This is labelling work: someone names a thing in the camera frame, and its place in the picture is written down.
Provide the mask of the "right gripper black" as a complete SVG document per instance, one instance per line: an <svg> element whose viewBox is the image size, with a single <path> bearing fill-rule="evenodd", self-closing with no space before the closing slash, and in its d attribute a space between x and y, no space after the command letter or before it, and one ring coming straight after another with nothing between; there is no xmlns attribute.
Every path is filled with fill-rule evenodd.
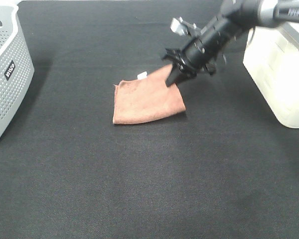
<svg viewBox="0 0 299 239"><path fill-rule="evenodd" d="M170 87L183 79L192 79L200 71L210 75L215 68L207 65L237 33L242 31L240 14L219 14L212 18L202 29L197 27L197 34L181 49L167 48L163 60L172 62L172 69L165 84Z"/></svg>

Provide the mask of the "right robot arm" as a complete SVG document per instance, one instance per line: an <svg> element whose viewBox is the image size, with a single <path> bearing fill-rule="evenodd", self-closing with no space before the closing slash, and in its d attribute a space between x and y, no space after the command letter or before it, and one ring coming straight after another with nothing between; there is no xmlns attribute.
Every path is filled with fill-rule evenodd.
<svg viewBox="0 0 299 239"><path fill-rule="evenodd" d="M172 62L166 86L193 79L200 72L213 75L212 60L233 38L257 26L276 28L285 22L299 23L299 0L225 0L203 28L173 18L171 31L191 40L181 49L166 49L162 59Z"/></svg>

